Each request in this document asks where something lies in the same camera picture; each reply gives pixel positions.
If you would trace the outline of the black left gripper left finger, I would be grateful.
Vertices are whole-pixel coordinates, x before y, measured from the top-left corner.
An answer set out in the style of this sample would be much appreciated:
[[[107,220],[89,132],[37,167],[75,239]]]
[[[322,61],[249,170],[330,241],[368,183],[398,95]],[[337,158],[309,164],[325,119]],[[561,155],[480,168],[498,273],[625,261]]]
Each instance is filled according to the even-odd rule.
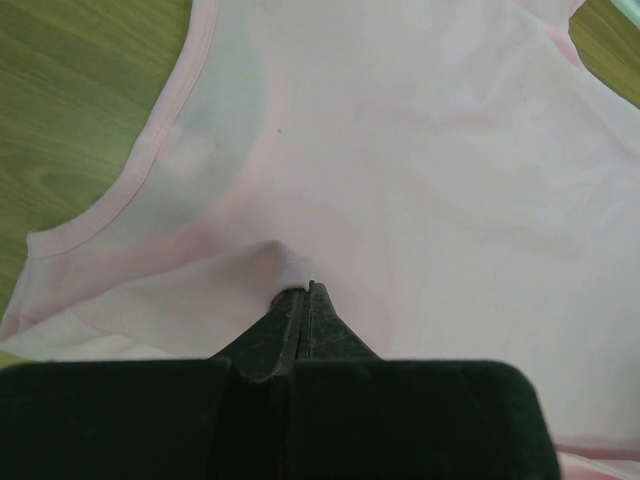
[[[301,289],[204,360],[25,363],[1,374],[5,479],[276,479]]]

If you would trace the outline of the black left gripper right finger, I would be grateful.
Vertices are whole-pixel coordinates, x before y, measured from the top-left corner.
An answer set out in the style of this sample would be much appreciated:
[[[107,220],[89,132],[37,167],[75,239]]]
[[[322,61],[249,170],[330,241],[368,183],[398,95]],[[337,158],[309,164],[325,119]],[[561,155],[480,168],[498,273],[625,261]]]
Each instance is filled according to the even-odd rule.
[[[487,360],[382,360],[310,287],[289,376],[288,479],[557,479],[536,391]]]

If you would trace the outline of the light pink t-shirt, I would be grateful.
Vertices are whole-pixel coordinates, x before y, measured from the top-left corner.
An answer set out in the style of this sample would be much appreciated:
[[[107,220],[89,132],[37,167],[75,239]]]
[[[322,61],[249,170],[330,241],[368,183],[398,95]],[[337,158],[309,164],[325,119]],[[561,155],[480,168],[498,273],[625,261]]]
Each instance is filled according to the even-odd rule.
[[[196,1],[119,178],[30,234],[1,351],[205,358],[325,284],[392,359],[535,385],[568,479],[639,475],[639,112],[574,1]]]

